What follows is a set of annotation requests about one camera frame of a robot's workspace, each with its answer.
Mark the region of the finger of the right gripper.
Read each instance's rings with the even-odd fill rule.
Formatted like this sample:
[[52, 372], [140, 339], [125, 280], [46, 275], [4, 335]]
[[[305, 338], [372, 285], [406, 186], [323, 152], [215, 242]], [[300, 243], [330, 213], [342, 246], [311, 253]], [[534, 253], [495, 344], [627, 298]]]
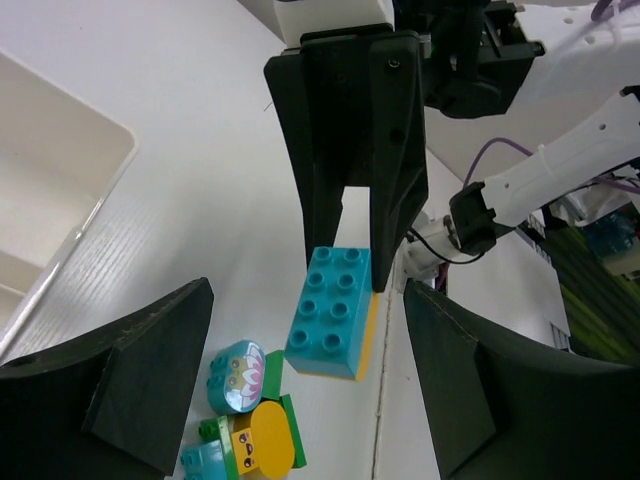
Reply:
[[369, 48], [316, 39], [270, 58], [264, 76], [302, 209], [306, 259], [334, 244], [347, 186], [368, 184]]

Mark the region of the teal 2x4 lego brick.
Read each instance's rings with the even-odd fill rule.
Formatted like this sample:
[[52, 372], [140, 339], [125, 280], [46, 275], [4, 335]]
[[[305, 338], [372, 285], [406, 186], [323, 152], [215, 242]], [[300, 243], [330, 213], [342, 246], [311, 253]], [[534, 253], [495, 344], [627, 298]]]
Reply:
[[354, 380], [372, 295], [369, 249], [315, 248], [284, 349], [294, 370]]

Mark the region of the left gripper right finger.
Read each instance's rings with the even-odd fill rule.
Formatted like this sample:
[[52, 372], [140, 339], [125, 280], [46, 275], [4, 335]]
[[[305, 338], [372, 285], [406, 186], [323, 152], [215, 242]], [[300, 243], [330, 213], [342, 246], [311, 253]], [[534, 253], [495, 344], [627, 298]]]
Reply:
[[635, 479], [639, 370], [568, 353], [417, 281], [403, 302], [444, 479]]

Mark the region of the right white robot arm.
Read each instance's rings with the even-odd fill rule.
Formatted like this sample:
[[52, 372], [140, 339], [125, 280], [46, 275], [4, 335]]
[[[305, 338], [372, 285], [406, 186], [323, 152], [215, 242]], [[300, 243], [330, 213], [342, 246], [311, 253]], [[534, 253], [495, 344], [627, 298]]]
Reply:
[[639, 5], [279, 1], [285, 50], [264, 75], [301, 203], [306, 257], [334, 244], [346, 187], [370, 191], [372, 288], [427, 201], [424, 112], [503, 115], [601, 84], [594, 113], [512, 168], [464, 186], [406, 251], [412, 277], [479, 259], [533, 211], [639, 157]]

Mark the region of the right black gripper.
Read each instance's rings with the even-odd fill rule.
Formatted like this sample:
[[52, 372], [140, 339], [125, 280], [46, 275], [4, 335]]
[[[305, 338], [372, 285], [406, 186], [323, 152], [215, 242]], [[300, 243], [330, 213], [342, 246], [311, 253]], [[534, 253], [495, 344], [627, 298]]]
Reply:
[[280, 112], [369, 116], [371, 279], [381, 292], [428, 198], [424, 106], [454, 119], [501, 115], [544, 48], [509, 1], [282, 1], [279, 24]]

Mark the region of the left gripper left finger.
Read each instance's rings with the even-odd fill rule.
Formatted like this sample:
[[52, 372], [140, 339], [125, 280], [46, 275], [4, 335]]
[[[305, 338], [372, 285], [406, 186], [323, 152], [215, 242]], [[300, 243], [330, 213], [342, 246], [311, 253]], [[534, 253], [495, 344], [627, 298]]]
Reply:
[[173, 474], [208, 334], [205, 278], [1, 367], [4, 479]]

